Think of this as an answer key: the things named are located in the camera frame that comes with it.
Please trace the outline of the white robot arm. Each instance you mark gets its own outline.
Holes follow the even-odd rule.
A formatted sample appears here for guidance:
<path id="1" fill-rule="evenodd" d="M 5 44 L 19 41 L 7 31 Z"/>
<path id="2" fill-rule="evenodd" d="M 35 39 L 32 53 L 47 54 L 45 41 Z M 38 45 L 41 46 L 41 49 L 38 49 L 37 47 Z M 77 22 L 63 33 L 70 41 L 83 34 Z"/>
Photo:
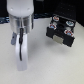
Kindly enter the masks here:
<path id="1" fill-rule="evenodd" d="M 33 0 L 7 0 L 7 11 L 11 29 L 16 34 L 17 69 L 24 71 L 28 67 L 28 33 L 33 29 Z"/>

